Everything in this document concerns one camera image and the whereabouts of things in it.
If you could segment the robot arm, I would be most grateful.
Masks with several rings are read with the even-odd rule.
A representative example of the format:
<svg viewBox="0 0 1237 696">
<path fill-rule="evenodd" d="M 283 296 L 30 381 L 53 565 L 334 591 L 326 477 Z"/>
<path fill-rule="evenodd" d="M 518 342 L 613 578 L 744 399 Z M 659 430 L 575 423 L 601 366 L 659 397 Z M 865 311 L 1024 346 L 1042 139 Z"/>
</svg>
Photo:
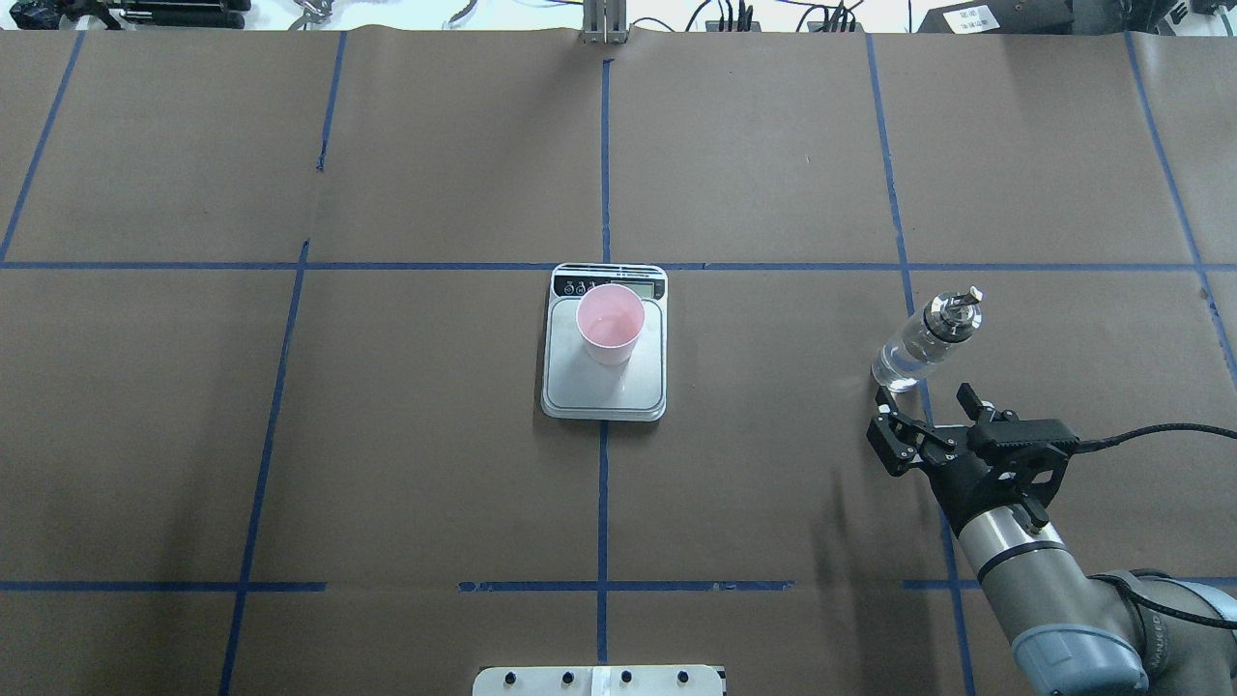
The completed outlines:
<svg viewBox="0 0 1237 696">
<path fill-rule="evenodd" d="M 1082 440 L 1056 419 L 1025 420 L 956 392 L 964 424 L 912 418 L 886 387 L 866 436 L 892 477 L 919 470 L 1038 695 L 1232 695 L 1235 598 L 1152 567 L 1086 574 L 1048 507 L 1071 457 L 1162 431 L 1163 423 Z"/>
</svg>

